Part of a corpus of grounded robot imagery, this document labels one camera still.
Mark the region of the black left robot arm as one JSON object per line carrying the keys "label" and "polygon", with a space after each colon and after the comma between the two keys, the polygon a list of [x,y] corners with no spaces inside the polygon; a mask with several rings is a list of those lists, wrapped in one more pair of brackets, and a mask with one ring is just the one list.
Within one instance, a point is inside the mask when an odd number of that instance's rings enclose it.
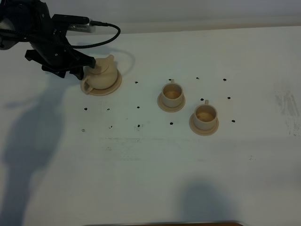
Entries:
{"label": "black left robot arm", "polygon": [[50,16],[46,3],[40,0],[2,0],[0,48],[8,50],[20,42],[28,42],[32,46],[25,53],[28,61],[61,78],[69,72],[82,80],[84,67],[93,68],[95,59],[72,47],[66,34],[71,28],[87,27],[89,22],[83,16]]}

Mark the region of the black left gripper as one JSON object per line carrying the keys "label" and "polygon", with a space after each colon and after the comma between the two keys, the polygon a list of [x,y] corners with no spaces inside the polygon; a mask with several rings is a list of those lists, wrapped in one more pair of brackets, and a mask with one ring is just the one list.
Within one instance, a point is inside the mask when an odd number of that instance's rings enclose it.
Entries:
{"label": "black left gripper", "polygon": [[42,70],[65,77],[69,72],[79,80],[84,78],[84,66],[95,67],[95,58],[85,55],[69,44],[66,38],[68,25],[64,15],[50,16],[46,3],[40,0],[15,0],[14,4],[24,10],[23,33],[33,50],[25,58],[42,65]]}

